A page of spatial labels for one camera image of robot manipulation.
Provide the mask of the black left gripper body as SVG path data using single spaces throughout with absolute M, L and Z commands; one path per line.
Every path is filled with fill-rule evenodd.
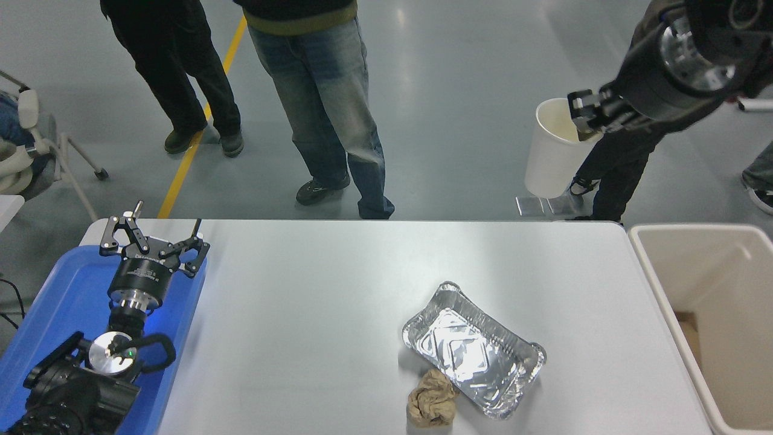
M 108 289 L 111 300 L 126 299 L 133 291 L 143 292 L 154 301 L 165 299 L 176 270 L 176 258 L 161 259 L 159 253 L 167 251 L 171 243 L 151 237 L 147 245 L 147 254 L 141 253 L 136 244 L 121 249 L 121 261 Z

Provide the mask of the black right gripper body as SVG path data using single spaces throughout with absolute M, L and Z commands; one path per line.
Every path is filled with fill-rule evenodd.
M 688 19 L 661 22 L 626 55 L 613 90 L 655 121 L 681 118 L 722 91 L 722 66 L 698 50 Z

